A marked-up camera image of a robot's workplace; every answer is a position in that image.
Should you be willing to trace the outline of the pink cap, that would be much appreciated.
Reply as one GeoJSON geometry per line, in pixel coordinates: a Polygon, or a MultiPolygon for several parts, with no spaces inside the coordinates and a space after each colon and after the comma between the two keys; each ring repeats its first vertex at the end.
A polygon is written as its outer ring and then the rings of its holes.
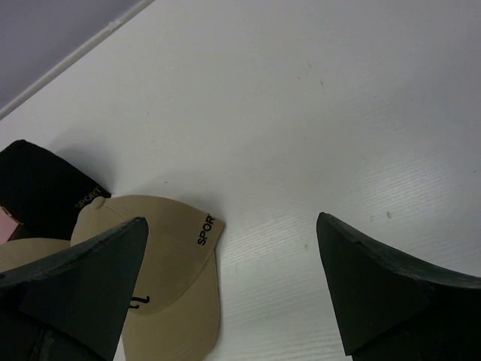
{"type": "Polygon", "coordinates": [[[0,242],[16,240],[22,235],[21,225],[3,208],[0,210],[0,242]]]}

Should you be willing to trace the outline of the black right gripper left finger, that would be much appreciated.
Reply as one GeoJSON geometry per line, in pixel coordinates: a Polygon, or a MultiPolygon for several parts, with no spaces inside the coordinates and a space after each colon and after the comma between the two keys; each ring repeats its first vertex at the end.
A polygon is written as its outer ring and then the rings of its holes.
{"type": "Polygon", "coordinates": [[[112,360],[146,244],[135,217],[1,272],[1,358],[112,360]]]}

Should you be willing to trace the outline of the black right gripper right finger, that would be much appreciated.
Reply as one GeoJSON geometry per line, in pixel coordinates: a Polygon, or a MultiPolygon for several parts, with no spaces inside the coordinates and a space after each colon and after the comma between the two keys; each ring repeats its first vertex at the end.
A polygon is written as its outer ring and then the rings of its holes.
{"type": "Polygon", "coordinates": [[[480,279],[379,242],[331,214],[316,222],[343,350],[353,360],[478,360],[480,279]]]}

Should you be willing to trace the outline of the black cap with sport text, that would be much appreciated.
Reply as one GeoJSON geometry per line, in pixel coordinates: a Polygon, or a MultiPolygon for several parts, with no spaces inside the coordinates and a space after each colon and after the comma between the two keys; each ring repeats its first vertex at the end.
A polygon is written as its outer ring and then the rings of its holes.
{"type": "Polygon", "coordinates": [[[1,151],[1,209],[31,238],[71,238],[80,211],[99,196],[98,182],[26,140],[1,151]]]}

